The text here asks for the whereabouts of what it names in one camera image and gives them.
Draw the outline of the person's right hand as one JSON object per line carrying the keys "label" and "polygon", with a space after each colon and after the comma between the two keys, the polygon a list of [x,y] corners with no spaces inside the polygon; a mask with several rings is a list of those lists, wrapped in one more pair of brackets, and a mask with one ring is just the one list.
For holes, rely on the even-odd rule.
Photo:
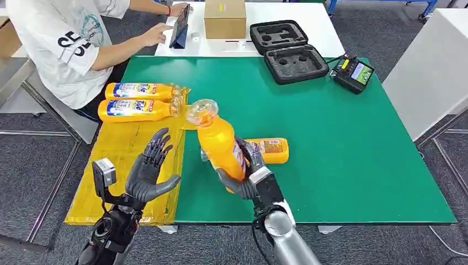
{"label": "person's right hand", "polygon": [[164,44],[167,39],[164,32],[172,29],[173,27],[170,25],[165,23],[158,23],[140,36],[143,46],[151,47],[157,44]]}

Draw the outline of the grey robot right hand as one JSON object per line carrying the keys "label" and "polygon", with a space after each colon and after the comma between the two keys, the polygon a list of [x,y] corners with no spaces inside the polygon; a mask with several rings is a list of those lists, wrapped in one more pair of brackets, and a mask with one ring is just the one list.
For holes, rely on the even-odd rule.
{"label": "grey robot right hand", "polygon": [[219,176],[219,180],[226,188],[237,194],[240,198],[250,200],[257,197],[258,192],[255,185],[249,180],[249,177],[252,173],[265,166],[265,162],[257,144],[252,146],[246,140],[237,136],[235,136],[235,140],[248,161],[243,179],[241,181],[234,179],[222,168],[215,168],[215,171]]}

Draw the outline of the person's left hand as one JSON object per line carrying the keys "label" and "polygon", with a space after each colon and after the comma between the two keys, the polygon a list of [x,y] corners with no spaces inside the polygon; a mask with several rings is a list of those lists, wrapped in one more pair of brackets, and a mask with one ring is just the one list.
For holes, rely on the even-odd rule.
{"label": "person's left hand", "polygon": [[178,17],[184,12],[186,8],[189,8],[189,10],[191,9],[190,4],[185,3],[185,2],[174,4],[172,6],[168,6],[168,16]]}

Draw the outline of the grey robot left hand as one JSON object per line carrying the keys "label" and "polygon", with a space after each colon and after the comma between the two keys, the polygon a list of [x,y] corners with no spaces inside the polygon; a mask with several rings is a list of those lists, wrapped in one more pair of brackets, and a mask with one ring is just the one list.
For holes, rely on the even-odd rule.
{"label": "grey robot left hand", "polygon": [[168,128],[159,129],[139,154],[132,166],[125,184],[125,193],[133,198],[148,203],[170,192],[180,182],[181,176],[173,174],[162,183],[157,183],[162,164],[173,148],[167,142],[171,136]]}

